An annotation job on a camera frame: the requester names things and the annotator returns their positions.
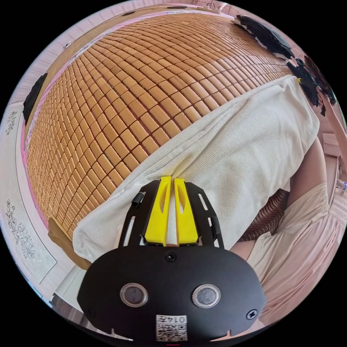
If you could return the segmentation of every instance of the flower drawing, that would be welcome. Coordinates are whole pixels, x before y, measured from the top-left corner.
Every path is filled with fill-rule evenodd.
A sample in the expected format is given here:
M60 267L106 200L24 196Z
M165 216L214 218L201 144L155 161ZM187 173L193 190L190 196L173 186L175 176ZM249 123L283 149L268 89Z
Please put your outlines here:
M17 117L16 114L17 114L17 111L12 111L10 115L8 116L8 119L6 122L8 124L8 127L6 129L6 136L10 134L11 130L14 127L14 124L16 123L16 117Z
M28 230L22 223L17 226L17 219L14 217L14 210L15 207L11 204L11 201L7 200L7 223L14 239L16 240L16 245L22 247L22 253L25 259L34 259L36 251L34 245L31 243L31 236L28 234Z

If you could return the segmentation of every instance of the person's thigh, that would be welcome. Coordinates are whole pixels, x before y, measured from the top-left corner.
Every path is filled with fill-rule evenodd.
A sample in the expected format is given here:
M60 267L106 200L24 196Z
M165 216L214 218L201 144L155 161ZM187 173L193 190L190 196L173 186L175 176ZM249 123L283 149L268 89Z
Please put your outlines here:
M326 182L323 148L318 138L307 151L297 172L290 179L287 207L314 187Z

